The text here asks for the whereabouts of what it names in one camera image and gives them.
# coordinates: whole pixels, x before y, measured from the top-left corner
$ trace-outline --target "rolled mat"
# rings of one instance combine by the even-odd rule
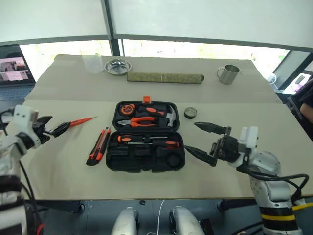
[[[161,73],[161,72],[128,72],[127,81],[130,82],[170,82],[200,84],[204,80],[203,74],[189,73]]]

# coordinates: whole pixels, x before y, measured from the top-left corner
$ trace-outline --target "monitor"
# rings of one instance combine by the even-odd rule
[[[0,46],[0,86],[34,83],[20,46]]]

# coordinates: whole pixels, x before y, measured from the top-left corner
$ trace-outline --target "robotic hand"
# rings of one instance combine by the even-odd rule
[[[43,225],[37,212],[32,189],[31,194],[21,183],[20,159],[31,148],[38,148],[50,139],[50,134],[59,136],[68,128],[58,126],[54,131],[45,130],[45,125],[52,117],[37,119],[38,111],[17,105],[8,110],[14,113],[12,123],[17,127],[18,134],[8,135],[0,140],[0,234],[40,235]],[[32,207],[24,203],[21,189],[27,192]]]
[[[301,188],[309,176],[298,174],[280,177],[281,166],[275,155],[257,149],[258,127],[242,128],[241,136],[237,140],[230,136],[231,127],[221,127],[207,122],[195,122],[195,125],[204,131],[224,136],[212,144],[209,154],[189,146],[185,146],[186,150],[213,167],[216,166],[218,159],[222,159],[237,171],[249,175],[250,186],[260,208],[264,234],[301,235],[302,231],[297,226],[291,201],[300,198]],[[300,186],[290,181],[300,177],[305,177]],[[297,188],[292,197],[288,184]]]

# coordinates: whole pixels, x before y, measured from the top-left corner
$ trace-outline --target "orange-handled pliers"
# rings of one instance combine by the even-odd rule
[[[140,124],[141,121],[156,121],[155,117],[133,117],[130,120],[122,120],[117,123],[120,125],[130,125],[131,127],[139,127],[139,126],[155,126],[155,124]]]

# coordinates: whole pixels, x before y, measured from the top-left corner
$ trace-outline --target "laptop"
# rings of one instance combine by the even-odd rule
[[[0,46],[0,111],[23,104],[35,84],[20,46]]]

